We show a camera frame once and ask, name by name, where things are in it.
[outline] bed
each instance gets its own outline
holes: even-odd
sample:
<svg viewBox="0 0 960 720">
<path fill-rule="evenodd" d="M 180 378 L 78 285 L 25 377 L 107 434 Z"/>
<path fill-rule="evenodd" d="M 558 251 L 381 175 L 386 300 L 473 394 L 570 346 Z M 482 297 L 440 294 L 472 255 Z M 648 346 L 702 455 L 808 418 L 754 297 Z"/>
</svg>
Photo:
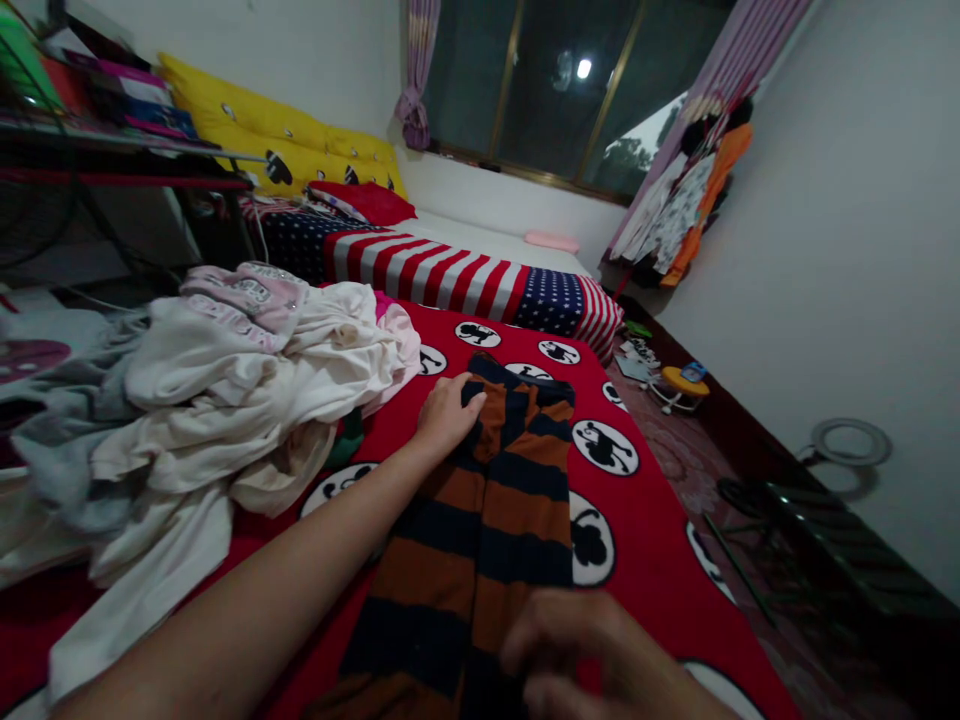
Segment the bed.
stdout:
<svg viewBox="0 0 960 720">
<path fill-rule="evenodd" d="M 229 557 L 204 587 L 326 498 L 363 482 L 366 471 L 409 437 L 437 378 L 459 374 L 483 349 L 512 371 L 566 381 L 576 391 L 575 444 L 568 460 L 576 585 L 611 593 L 741 717 L 798 717 L 588 346 L 412 302 L 403 305 L 422 336 L 421 376 L 365 421 L 365 440 L 349 464 L 321 473 L 290 510 L 270 520 L 237 508 Z M 298 718 L 305 702 L 333 686 L 375 572 L 372 561 L 281 677 L 261 716 Z M 83 567 L 48 571 L 0 593 L 0 665 L 5 668 L 0 715 L 43 685 L 49 648 L 97 596 Z M 585 668 L 583 681 L 596 688 L 598 674 Z"/>
<path fill-rule="evenodd" d="M 160 60 L 177 105 L 204 140 L 268 161 L 238 164 L 257 193 L 277 203 L 260 211 L 262 244 L 247 215 L 253 247 L 267 248 L 261 259 L 310 282 L 369 282 L 399 299 L 583 340 L 601 362 L 612 359 L 623 311 L 574 255 L 423 211 L 391 227 L 322 222 L 305 211 L 286 218 L 301 212 L 289 201 L 318 180 L 372 184 L 406 200 L 396 151 L 164 53 Z"/>
<path fill-rule="evenodd" d="M 243 211 L 261 259 L 308 282 L 368 283 L 401 300 L 582 340 L 602 364 L 613 359 L 623 310 L 570 253 L 422 211 L 390 227 L 283 201 L 247 201 Z"/>
</svg>

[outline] human arm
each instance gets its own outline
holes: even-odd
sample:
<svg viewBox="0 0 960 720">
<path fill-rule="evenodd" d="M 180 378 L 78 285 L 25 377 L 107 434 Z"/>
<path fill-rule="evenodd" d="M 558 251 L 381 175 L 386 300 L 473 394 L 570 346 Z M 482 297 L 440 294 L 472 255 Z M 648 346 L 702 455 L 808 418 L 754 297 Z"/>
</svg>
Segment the human arm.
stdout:
<svg viewBox="0 0 960 720">
<path fill-rule="evenodd" d="M 426 476 L 473 427 L 486 395 L 461 406 L 469 377 L 438 380 L 410 442 L 170 618 L 55 717 L 248 716 Z"/>
<path fill-rule="evenodd" d="M 584 692 L 576 662 L 599 660 L 603 696 Z M 539 590 L 503 643 L 503 669 L 528 673 L 531 720 L 736 720 L 606 593 Z"/>
</svg>

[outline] cartoon print bedsheet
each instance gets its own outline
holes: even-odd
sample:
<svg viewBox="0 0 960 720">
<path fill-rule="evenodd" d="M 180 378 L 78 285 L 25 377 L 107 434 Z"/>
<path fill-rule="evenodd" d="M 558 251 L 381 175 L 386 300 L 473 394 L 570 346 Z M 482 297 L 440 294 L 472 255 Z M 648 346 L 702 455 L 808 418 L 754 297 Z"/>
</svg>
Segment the cartoon print bedsheet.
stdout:
<svg viewBox="0 0 960 720">
<path fill-rule="evenodd" d="M 663 647 L 744 718 L 796 718 L 733 594 L 640 430 L 588 347 L 459 313 L 403 303 L 423 340 L 421 375 L 365 421 L 366 439 L 346 467 L 324 471 L 299 502 L 270 520 L 237 508 L 230 554 L 208 587 L 401 447 L 438 376 L 463 372 L 478 349 L 509 370 L 571 383 L 569 455 L 573 578 L 611 593 Z M 373 578 L 375 560 L 348 588 L 262 706 L 298 718 L 333 687 Z M 41 686 L 51 645 L 95 601 L 82 567 L 48 571 L 0 593 L 0 714 Z M 583 680 L 599 688 L 589 669 Z"/>
</svg>

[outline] red pillow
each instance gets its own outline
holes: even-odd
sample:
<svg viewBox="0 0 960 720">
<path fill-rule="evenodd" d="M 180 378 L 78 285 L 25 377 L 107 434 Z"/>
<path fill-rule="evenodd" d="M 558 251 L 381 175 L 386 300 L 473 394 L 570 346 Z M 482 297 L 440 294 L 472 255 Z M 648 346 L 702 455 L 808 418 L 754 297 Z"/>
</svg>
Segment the red pillow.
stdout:
<svg viewBox="0 0 960 720">
<path fill-rule="evenodd" d="M 417 216 L 417 209 L 397 195 L 393 190 L 376 183 L 363 185 L 340 185 L 339 183 L 314 180 L 307 185 L 308 190 L 317 193 L 317 198 L 329 202 L 320 193 L 332 196 L 340 203 L 331 203 L 348 215 L 350 210 L 360 214 L 360 218 L 374 225 L 396 225 L 398 222 Z"/>
</svg>

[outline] pink curtain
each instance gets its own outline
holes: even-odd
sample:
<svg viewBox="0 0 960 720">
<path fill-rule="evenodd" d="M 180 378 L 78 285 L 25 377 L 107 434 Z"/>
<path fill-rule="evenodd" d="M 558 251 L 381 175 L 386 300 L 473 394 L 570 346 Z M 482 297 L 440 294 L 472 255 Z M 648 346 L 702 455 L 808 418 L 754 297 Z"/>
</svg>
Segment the pink curtain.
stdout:
<svg viewBox="0 0 960 720">
<path fill-rule="evenodd" d="M 643 180 L 633 204 L 617 228 L 610 243 L 620 238 L 643 198 L 647 188 L 670 165 L 680 150 L 680 139 L 687 123 L 688 110 L 694 103 L 710 102 L 727 109 L 753 92 L 779 57 L 783 46 L 812 0 L 740 0 L 717 38 L 713 50 L 694 81 L 677 122 L 667 134 L 650 171 Z"/>
<path fill-rule="evenodd" d="M 403 122 L 407 147 L 425 150 L 430 144 L 427 109 L 421 99 L 430 75 L 433 46 L 437 41 L 440 0 L 409 0 L 407 13 L 407 87 L 400 93 L 393 114 Z"/>
</svg>

